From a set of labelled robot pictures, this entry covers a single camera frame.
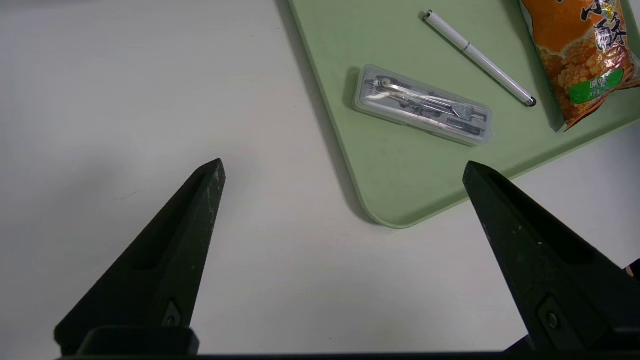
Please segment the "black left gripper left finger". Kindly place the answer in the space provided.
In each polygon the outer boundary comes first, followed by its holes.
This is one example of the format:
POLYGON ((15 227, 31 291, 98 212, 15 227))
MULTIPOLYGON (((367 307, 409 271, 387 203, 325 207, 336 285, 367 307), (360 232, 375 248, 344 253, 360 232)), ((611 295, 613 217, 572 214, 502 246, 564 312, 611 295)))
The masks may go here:
POLYGON ((190 324, 226 184, 220 158, 190 175, 54 330, 63 354, 195 354, 190 324))

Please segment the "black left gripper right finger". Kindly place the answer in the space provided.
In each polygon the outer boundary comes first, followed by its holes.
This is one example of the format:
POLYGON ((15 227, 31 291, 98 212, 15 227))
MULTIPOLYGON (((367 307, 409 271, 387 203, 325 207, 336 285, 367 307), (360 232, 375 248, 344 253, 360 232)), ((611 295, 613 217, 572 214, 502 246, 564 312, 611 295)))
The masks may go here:
POLYGON ((639 350, 637 278, 493 168, 462 184, 527 330, 509 351, 639 350))

